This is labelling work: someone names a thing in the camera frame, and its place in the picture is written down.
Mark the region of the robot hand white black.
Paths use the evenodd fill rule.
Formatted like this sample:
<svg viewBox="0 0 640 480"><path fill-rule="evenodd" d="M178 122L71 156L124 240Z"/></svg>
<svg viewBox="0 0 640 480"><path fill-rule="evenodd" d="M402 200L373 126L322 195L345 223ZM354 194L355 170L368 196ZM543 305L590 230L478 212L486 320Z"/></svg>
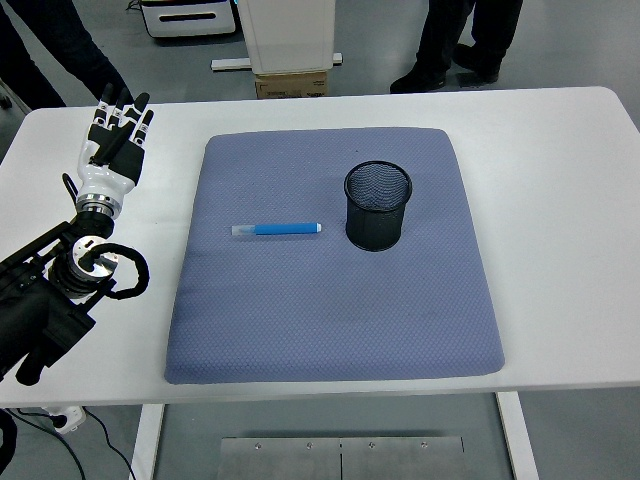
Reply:
<svg viewBox="0 0 640 480"><path fill-rule="evenodd" d="M139 182L154 112L148 93L132 102L129 96L128 89L116 92L112 84L103 90L79 157L79 199L92 195L121 204Z"/></svg>

